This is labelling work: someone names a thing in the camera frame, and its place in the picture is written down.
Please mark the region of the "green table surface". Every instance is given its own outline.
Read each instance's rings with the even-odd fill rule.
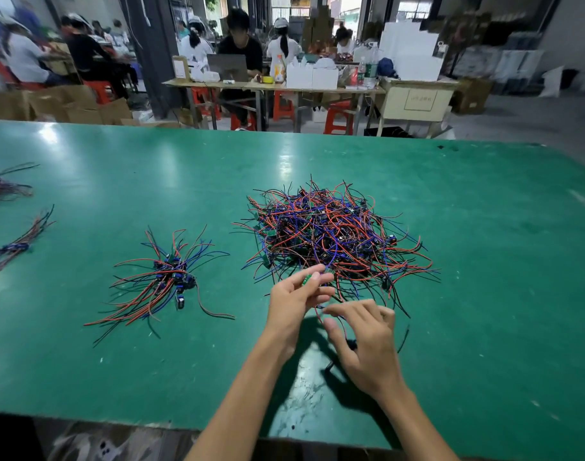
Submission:
[[[34,186],[0,203],[0,245],[55,203],[51,226],[0,274],[0,411],[204,428],[265,324],[271,284],[240,268],[252,189],[310,174],[375,197],[420,235],[441,283],[398,283],[412,319],[396,341],[409,386],[462,455],[585,459],[585,168],[534,144],[0,122],[0,170]],[[231,255],[196,271],[186,307],[92,347],[112,266],[186,228]],[[132,267],[126,270],[134,273]],[[384,416],[337,371],[313,312],[285,367],[265,436],[397,446]]]

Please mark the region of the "tangled wire pile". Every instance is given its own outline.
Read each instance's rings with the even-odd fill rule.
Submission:
[[[172,236],[173,245],[171,247],[171,253],[167,254],[162,247],[158,246],[151,229],[148,227],[147,231],[145,231],[148,242],[141,244],[153,249],[158,258],[131,259],[114,265],[114,267],[120,265],[134,265],[136,267],[150,269],[151,271],[139,273],[138,275],[132,275],[126,278],[115,277],[117,281],[112,284],[111,287],[115,288],[117,291],[122,291],[120,296],[124,296],[128,293],[139,294],[135,296],[134,299],[127,302],[107,302],[107,304],[116,306],[116,310],[103,319],[85,324],[104,325],[109,327],[100,338],[94,341],[94,345],[97,345],[102,341],[104,337],[120,323],[125,322],[126,325],[130,325],[139,318],[147,319],[150,329],[156,336],[158,336],[158,333],[155,332],[149,323],[149,319],[155,318],[158,320],[153,314],[166,306],[166,304],[173,298],[175,298],[177,309],[183,309],[185,304],[184,291],[195,287],[198,305],[205,313],[212,317],[235,318],[234,315],[230,314],[210,312],[205,309],[201,303],[198,283],[196,277],[192,275],[192,272],[207,262],[217,259],[218,257],[229,255],[223,251],[209,251],[209,247],[213,246],[211,240],[207,243],[199,241],[199,238],[203,235],[206,228],[207,226],[203,228],[203,231],[197,236],[196,240],[190,247],[187,247],[188,243],[184,243],[184,240],[181,239],[181,235],[185,230],[174,231]],[[195,266],[195,263],[205,257],[209,257],[209,259]],[[139,265],[135,264],[136,262],[149,262],[150,265]]]
[[[366,290],[376,302],[392,302],[393,309],[399,307],[408,317],[396,282],[408,275],[437,281],[431,260],[420,252],[424,249],[420,239],[404,232],[391,220],[394,217],[376,215],[375,202],[368,205],[350,184],[343,182],[327,190],[310,180],[309,188],[300,188],[296,194],[290,193],[290,187],[288,191],[259,192],[264,202],[248,197],[254,218],[245,220],[255,220],[256,226],[235,223],[257,236],[259,251],[243,267],[257,265],[256,281],[269,276],[279,281],[296,269],[323,263],[335,276],[338,301],[361,299]],[[414,245],[402,247],[405,240]],[[259,275],[261,266],[268,271]]]
[[[45,230],[45,228],[55,223],[54,221],[49,221],[49,217],[53,212],[53,207],[54,206],[52,206],[51,210],[45,214],[37,216],[34,220],[34,223],[32,223],[31,228],[26,233],[22,234],[12,243],[0,247],[0,272],[15,257],[17,257],[22,252],[27,251],[27,249],[30,247],[30,244],[34,242],[34,240]]]
[[[2,176],[5,174],[14,173],[15,171],[35,168],[36,166],[38,165],[35,165],[33,162],[28,162],[22,163],[21,165],[12,166],[11,168],[7,168],[6,170],[0,171],[0,201],[12,200],[18,195],[32,195],[32,186],[29,186],[27,184],[16,184],[7,181]]]

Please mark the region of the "paper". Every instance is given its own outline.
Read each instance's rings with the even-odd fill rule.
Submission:
[[[181,60],[173,60],[173,68],[175,69],[175,77],[186,79],[184,62]]]

